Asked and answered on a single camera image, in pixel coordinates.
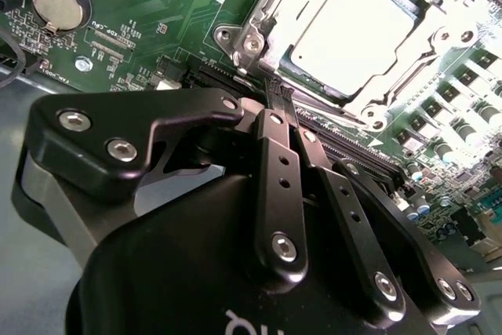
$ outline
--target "motherboard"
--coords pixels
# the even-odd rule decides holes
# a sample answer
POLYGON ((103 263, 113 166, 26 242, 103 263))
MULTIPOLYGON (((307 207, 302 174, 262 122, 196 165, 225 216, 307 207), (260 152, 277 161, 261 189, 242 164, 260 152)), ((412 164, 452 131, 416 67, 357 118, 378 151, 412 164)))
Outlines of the motherboard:
MULTIPOLYGON (((395 201, 440 241, 457 231, 460 210, 502 224, 501 7, 22 0, 0 25, 42 74, 84 92, 177 89, 191 60, 238 86, 278 79, 299 94, 301 120, 406 172, 395 201)), ((502 247, 493 244, 490 253, 502 247)))

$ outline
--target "black hinge arm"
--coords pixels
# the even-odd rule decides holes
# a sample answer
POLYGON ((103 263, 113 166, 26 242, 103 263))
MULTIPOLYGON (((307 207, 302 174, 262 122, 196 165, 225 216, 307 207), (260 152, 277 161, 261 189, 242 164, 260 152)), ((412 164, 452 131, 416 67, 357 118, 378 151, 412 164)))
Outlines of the black hinge arm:
POLYGON ((321 207, 332 210, 344 248, 350 256, 349 274, 357 276, 351 285, 358 309, 373 326, 387 329, 406 313, 401 288, 389 267, 377 237, 346 177, 331 170, 326 153, 317 137, 299 128, 296 142, 308 171, 307 179, 316 187, 315 195, 321 207))
POLYGON ((384 252, 406 292, 435 325, 456 325, 480 311, 471 284, 420 233, 378 185, 349 160, 333 167, 352 183, 384 252))
POLYGON ((284 293, 307 274, 300 160, 289 148, 289 125, 284 111, 262 110, 256 118, 257 169, 253 247, 261 283, 274 293, 284 293))
POLYGON ((45 96, 31 107, 25 144, 44 169, 94 198, 121 202, 150 168, 154 142, 175 135, 177 142, 197 126, 234 127, 242 117, 221 89, 45 96))

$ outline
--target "screw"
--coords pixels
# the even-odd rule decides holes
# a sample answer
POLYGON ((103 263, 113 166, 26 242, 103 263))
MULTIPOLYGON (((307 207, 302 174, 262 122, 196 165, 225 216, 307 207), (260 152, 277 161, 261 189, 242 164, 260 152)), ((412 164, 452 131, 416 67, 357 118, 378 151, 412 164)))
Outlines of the screw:
POLYGON ((271 118, 272 121, 274 121, 278 125, 282 124, 282 119, 278 115, 276 115, 276 114, 270 114, 270 118, 271 118))
POLYGON ((235 110, 237 108, 237 105, 235 104, 234 101, 228 99, 228 98, 223 98, 223 105, 228 107, 229 109, 235 110))
POLYGON ((75 68, 80 72, 89 72, 93 69, 93 62, 87 56, 77 56, 75 58, 75 68))
POLYGON ((293 262, 296 259, 296 247, 285 235, 275 235, 272 239, 272 249, 279 258, 285 262, 293 262))
POLYGON ((248 53, 256 54, 261 50, 260 40, 255 36, 249 35, 244 41, 244 50, 248 53))
POLYGON ((349 169, 349 171, 350 171, 352 174, 355 174, 356 176, 357 176, 357 175, 359 175, 358 168, 356 168, 354 164, 348 163, 348 164, 347 164, 347 169, 349 169))
POLYGON ((317 141, 317 137, 315 137, 315 135, 310 131, 305 131, 304 135, 311 143, 315 143, 317 141))
POLYGON ((42 59, 42 62, 40 62, 40 68, 46 69, 49 68, 50 62, 47 59, 42 59))
POLYGON ((246 48, 250 52, 256 53, 260 49, 260 43, 256 39, 252 39, 246 43, 246 48))
POLYGON ((438 283, 439 283, 439 288, 441 289, 443 294, 447 296, 450 300, 455 300, 457 298, 457 295, 455 294, 455 291, 450 286, 450 284, 445 282, 443 279, 439 279, 438 283))
POLYGON ((385 276, 381 272, 377 272, 375 274, 375 283, 380 292, 389 301, 396 301, 398 299, 398 291, 387 276, 385 276))
POLYGON ((111 157, 122 162, 131 162, 138 156, 137 149, 125 140, 112 140, 107 145, 107 151, 111 157))
POLYGON ((462 293, 464 297, 467 298, 467 300, 469 301, 474 300, 471 291, 469 291, 469 289, 467 289, 467 287, 464 284, 462 284, 461 282, 457 282, 457 288, 460 291, 460 293, 462 293))
POLYGON ((65 111, 58 117, 60 124, 70 131, 78 133, 91 128, 91 120, 87 115, 78 113, 77 111, 65 111))

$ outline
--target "white logo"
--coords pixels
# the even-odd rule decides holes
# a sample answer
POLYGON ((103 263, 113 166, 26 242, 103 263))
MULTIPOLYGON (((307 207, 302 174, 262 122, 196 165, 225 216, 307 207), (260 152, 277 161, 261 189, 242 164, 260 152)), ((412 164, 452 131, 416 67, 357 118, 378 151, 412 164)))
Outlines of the white logo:
MULTIPOLYGON (((234 335, 234 330, 242 327, 246 329, 249 335, 258 335, 254 326, 246 319, 239 318, 232 310, 227 310, 225 313, 228 318, 230 318, 230 322, 227 324, 227 328, 225 329, 225 335, 234 335)), ((260 326, 261 335, 268 335, 268 328, 265 325, 260 326)), ((284 331, 277 330, 277 335, 284 335, 284 331)))

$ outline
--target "metal plate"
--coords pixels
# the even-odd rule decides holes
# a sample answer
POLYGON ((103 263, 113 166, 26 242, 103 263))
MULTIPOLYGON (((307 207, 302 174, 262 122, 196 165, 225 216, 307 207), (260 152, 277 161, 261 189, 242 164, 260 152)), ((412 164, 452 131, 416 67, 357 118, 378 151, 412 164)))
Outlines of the metal plate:
POLYGON ((291 60, 316 80, 350 96, 372 76, 388 70, 412 28, 412 17, 392 0, 327 0, 291 60))

